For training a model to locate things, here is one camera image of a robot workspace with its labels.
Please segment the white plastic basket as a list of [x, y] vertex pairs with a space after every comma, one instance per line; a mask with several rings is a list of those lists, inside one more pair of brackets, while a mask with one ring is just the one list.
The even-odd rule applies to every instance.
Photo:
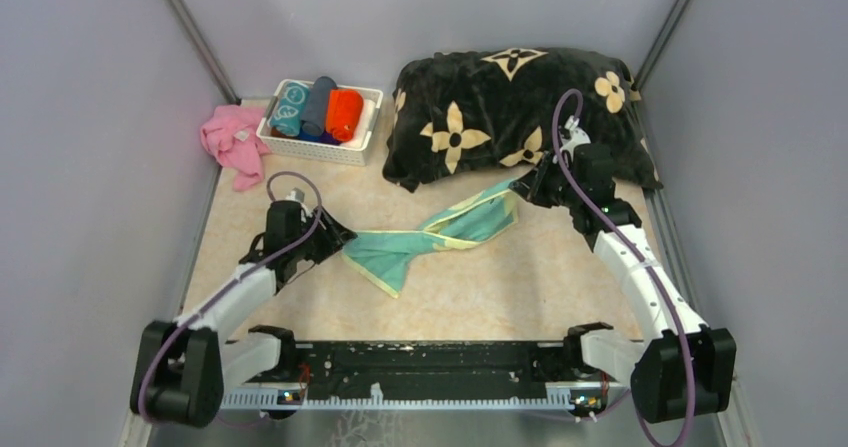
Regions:
[[283, 97], [283, 93], [291, 83], [301, 83], [311, 86], [311, 81], [299, 79], [283, 79], [277, 86], [273, 96], [264, 109], [263, 118], [257, 129], [256, 136], [270, 150], [278, 156], [297, 157], [311, 160], [333, 162], [338, 164], [365, 166], [368, 163], [372, 147], [376, 144], [377, 132], [379, 130], [379, 117], [384, 104], [384, 93], [379, 89], [341, 85], [341, 88], [357, 91], [365, 100], [374, 104], [367, 129], [360, 135], [360, 142], [353, 147], [342, 145], [329, 145], [318, 142], [299, 140], [295, 138], [281, 138], [271, 135], [269, 119], [275, 106]]

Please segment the small teal yellow towel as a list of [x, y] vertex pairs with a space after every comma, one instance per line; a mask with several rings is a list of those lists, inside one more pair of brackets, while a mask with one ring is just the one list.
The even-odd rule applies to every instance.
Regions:
[[363, 230], [342, 250], [356, 272], [393, 298], [411, 262], [437, 252], [476, 248], [519, 220], [518, 195], [509, 180], [497, 183], [439, 212], [413, 230]]

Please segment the patterned teal yellow towel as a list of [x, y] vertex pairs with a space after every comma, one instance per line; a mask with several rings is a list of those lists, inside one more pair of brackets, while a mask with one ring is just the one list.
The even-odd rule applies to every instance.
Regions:
[[288, 82], [269, 117], [270, 128], [294, 135], [301, 131], [300, 114], [309, 96], [310, 87], [301, 82]]

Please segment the orange towel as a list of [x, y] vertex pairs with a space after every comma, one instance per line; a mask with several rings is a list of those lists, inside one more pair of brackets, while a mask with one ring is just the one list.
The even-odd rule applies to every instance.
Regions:
[[353, 139], [363, 110], [364, 99], [352, 89], [330, 91], [325, 130], [340, 143]]

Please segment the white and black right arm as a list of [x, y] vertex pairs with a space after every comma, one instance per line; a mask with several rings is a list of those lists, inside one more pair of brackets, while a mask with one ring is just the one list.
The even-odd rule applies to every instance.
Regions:
[[511, 183], [540, 207], [565, 207], [574, 229], [619, 282], [642, 339], [610, 324], [568, 329], [563, 365], [576, 379], [602, 371], [630, 389], [636, 411], [656, 424], [726, 410], [737, 345], [726, 328], [711, 328], [680, 295], [649, 245], [642, 220], [616, 195], [609, 150], [596, 144], [543, 154]]

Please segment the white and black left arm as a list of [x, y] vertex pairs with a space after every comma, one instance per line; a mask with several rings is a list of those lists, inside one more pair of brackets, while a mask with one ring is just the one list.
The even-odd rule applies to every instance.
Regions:
[[356, 239], [322, 207], [277, 200], [228, 280], [203, 303], [171, 321], [154, 320], [142, 331], [129, 401], [150, 423], [205, 427], [232, 389], [269, 374], [292, 378], [300, 366], [293, 333], [259, 325], [242, 340], [232, 335], [297, 274]]

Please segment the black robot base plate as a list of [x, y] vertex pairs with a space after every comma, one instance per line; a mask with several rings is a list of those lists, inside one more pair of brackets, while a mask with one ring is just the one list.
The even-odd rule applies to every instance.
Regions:
[[562, 342], [313, 341], [283, 353], [257, 382], [293, 383], [310, 400], [362, 400], [379, 386], [389, 401], [539, 400], [547, 387], [587, 382]]

